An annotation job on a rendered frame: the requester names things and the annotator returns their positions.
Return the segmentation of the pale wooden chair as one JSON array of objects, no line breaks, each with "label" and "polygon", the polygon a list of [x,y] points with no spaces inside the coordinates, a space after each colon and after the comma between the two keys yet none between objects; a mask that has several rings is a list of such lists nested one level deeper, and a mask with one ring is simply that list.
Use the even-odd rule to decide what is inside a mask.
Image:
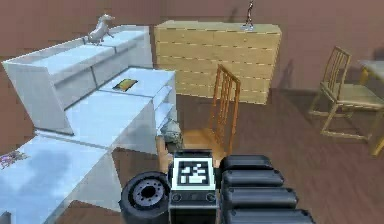
[{"label": "pale wooden chair", "polygon": [[[333,47],[324,69],[323,78],[319,83],[319,89],[308,109],[308,113],[326,118],[320,131],[322,135],[369,141],[384,114],[384,99],[380,98],[364,84],[345,82],[351,58],[352,55],[343,48]],[[322,96],[325,96],[332,103],[328,112],[316,110],[316,105]],[[376,113],[375,120],[367,135],[335,132],[329,129],[333,118],[350,119],[356,109]]]}]

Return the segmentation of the purple patterned flat item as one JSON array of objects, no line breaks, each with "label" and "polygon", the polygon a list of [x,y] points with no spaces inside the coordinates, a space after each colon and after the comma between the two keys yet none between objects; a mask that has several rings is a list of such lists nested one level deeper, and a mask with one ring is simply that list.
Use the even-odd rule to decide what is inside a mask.
[{"label": "purple patterned flat item", "polygon": [[0,166],[2,169],[9,167],[14,164],[18,160],[24,160],[28,157],[27,154],[19,151],[13,151],[8,154],[4,154],[0,156]]}]

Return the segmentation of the grey lumpy object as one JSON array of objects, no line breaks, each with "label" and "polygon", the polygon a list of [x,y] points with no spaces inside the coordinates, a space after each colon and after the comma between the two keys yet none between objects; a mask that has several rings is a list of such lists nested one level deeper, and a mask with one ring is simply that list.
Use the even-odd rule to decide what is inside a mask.
[{"label": "grey lumpy object", "polygon": [[173,143],[178,148],[183,145],[183,137],[179,123],[174,119],[168,119],[167,122],[160,129],[166,143]]}]

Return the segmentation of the light wooden chest of drawers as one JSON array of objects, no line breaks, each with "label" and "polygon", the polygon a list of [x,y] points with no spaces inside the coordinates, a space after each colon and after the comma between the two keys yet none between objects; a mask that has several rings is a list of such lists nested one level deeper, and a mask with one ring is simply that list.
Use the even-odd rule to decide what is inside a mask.
[{"label": "light wooden chest of drawers", "polygon": [[282,31],[274,24],[169,20],[154,28],[156,62],[175,75],[180,95],[211,98],[216,71],[223,65],[241,82],[240,100],[265,104]]}]

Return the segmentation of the white animal figurine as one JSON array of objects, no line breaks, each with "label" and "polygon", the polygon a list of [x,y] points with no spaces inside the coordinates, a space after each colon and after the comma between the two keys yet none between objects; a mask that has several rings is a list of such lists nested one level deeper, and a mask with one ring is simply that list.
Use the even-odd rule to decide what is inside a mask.
[{"label": "white animal figurine", "polygon": [[108,14],[100,16],[95,29],[87,35],[88,42],[94,45],[100,45],[104,41],[105,35],[113,37],[113,35],[109,33],[109,26],[107,22],[112,21],[114,19],[114,16]]}]

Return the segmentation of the dark slim statuette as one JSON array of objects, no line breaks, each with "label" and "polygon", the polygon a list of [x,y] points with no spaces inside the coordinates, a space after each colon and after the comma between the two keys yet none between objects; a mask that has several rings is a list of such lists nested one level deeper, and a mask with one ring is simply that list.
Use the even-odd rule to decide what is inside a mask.
[{"label": "dark slim statuette", "polygon": [[243,30],[252,30],[253,22],[252,22],[252,10],[254,6],[254,0],[249,0],[247,15],[244,24],[241,26]]}]

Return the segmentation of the white sofa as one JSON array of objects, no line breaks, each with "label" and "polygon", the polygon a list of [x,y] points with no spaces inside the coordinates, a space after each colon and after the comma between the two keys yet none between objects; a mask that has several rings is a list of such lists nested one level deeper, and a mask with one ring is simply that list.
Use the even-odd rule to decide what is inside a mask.
[{"label": "white sofa", "polygon": [[[176,119],[175,73],[153,66],[149,28],[120,25],[100,45],[84,37],[2,62],[36,133],[114,150],[155,154]],[[113,87],[137,80],[126,92]]]}]

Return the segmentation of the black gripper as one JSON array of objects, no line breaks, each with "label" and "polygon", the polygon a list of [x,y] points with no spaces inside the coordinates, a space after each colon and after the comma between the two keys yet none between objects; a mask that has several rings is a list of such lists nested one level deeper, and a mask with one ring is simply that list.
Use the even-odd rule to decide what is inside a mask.
[{"label": "black gripper", "polygon": [[148,171],[136,175],[121,192],[122,224],[168,224],[169,194],[165,173]]}]

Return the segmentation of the orange wooden chair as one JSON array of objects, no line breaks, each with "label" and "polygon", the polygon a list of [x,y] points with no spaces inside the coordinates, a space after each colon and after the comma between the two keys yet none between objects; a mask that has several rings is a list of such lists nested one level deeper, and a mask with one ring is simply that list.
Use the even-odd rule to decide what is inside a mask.
[{"label": "orange wooden chair", "polygon": [[[240,80],[223,64],[219,64],[216,72],[214,94],[210,109],[208,126],[201,129],[187,129],[177,134],[183,142],[179,145],[182,150],[211,150],[213,166],[218,168],[225,156],[232,153],[236,133]],[[232,121],[230,123],[229,140],[225,137],[228,120],[229,104],[234,99]]]}]

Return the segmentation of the pale wooden table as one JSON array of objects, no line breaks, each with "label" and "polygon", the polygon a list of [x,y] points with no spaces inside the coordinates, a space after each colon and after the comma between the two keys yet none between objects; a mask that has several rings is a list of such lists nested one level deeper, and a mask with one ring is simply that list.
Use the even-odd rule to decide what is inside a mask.
[{"label": "pale wooden table", "polygon": [[[359,83],[365,85],[370,80],[380,82],[384,87],[384,60],[359,60],[361,76]],[[384,134],[374,143],[370,149],[372,156],[378,156],[384,149]]]}]

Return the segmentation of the white low table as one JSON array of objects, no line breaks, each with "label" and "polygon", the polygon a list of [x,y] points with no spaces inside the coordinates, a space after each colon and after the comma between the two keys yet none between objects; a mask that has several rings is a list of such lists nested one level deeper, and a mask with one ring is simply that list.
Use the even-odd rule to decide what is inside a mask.
[{"label": "white low table", "polygon": [[9,212],[12,224],[54,224],[74,200],[119,209],[121,184],[107,150],[36,136],[19,151],[27,158],[0,169],[0,214]]}]

